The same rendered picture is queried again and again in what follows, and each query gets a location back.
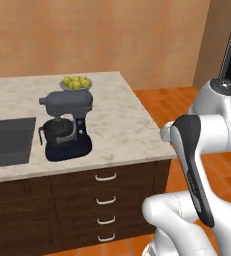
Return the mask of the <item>grey stand mixer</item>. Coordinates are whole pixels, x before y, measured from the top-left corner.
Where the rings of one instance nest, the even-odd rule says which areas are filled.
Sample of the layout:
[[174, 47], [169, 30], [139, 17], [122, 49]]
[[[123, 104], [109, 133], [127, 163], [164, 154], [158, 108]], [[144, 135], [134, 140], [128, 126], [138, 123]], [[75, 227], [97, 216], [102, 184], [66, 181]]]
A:
[[93, 97], [88, 90], [55, 91], [39, 99], [52, 119], [39, 129], [46, 139], [45, 156], [50, 162], [58, 162], [86, 156], [92, 150], [87, 134], [86, 115], [92, 110]]

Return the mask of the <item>dark grey sink basin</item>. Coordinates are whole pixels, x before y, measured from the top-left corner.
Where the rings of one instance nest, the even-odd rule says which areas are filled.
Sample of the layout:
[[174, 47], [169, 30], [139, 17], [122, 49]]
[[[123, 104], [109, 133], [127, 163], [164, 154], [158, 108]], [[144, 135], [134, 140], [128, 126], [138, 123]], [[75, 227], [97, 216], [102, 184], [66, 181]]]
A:
[[0, 167], [29, 162], [36, 118], [0, 120]]

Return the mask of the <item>dark wood cupboard door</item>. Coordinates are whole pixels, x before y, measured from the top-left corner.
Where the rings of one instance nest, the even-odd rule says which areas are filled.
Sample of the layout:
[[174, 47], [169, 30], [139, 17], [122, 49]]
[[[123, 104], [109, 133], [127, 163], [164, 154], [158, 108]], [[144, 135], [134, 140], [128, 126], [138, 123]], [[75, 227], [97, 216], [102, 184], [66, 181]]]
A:
[[0, 183], [0, 256], [40, 256], [60, 241], [47, 177]]

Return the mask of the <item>pale fruit bowl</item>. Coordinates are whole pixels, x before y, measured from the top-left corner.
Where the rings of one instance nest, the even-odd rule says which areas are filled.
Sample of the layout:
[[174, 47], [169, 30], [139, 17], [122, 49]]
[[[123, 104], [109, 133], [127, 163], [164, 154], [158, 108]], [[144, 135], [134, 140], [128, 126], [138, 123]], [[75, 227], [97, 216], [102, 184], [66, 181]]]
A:
[[73, 88], [70, 88], [68, 86], [66, 86], [63, 81], [60, 81], [59, 84], [60, 88], [64, 91], [80, 91], [80, 90], [90, 90], [90, 88], [93, 86], [93, 82], [92, 80], [89, 79], [89, 85], [87, 87], [83, 87], [82, 85], [78, 86], [78, 87], [73, 87]]

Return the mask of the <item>dark wood drawer front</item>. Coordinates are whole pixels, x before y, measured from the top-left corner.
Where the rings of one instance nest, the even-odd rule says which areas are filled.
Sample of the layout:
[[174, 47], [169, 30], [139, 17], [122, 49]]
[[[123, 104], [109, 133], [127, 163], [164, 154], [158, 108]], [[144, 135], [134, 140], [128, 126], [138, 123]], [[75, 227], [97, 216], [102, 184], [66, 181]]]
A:
[[[153, 184], [154, 169], [156, 167], [155, 162], [149, 162], [60, 174], [51, 177], [51, 184], [54, 192], [95, 192], [130, 187], [150, 188]], [[117, 178], [114, 180], [106, 182], [95, 180], [95, 175], [109, 177], [115, 172], [117, 173]]]
[[102, 244], [97, 236], [110, 237], [113, 233], [116, 237], [113, 241], [122, 240], [131, 237], [151, 234], [155, 232], [155, 228], [148, 224], [140, 224], [129, 227], [104, 227], [99, 229], [76, 231], [73, 234], [62, 236], [62, 246], [64, 249], [76, 249], [80, 247]]
[[[116, 216], [116, 221], [109, 225], [99, 225], [97, 218], [101, 220], [109, 220]], [[135, 210], [124, 211], [104, 211], [100, 213], [83, 212], [77, 215], [60, 216], [61, 231], [63, 234], [69, 234], [72, 231], [83, 231], [87, 229], [99, 229], [104, 227], [129, 227], [140, 224], [148, 224], [140, 212]]]
[[[54, 192], [57, 210], [59, 213], [65, 214], [108, 211], [110, 209], [140, 209], [144, 199], [150, 195], [150, 191], [140, 188], [97, 192]], [[96, 198], [105, 201], [112, 199], [113, 196], [117, 198], [113, 204], [98, 205], [96, 203]]]

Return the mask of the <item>dark wood island cabinet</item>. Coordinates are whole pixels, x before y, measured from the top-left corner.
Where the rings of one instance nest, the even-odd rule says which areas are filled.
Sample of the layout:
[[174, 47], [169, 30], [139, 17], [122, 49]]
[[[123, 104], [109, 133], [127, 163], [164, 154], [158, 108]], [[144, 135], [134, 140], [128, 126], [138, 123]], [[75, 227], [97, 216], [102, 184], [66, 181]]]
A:
[[0, 256], [42, 256], [150, 234], [145, 198], [163, 193], [168, 160], [0, 183]]

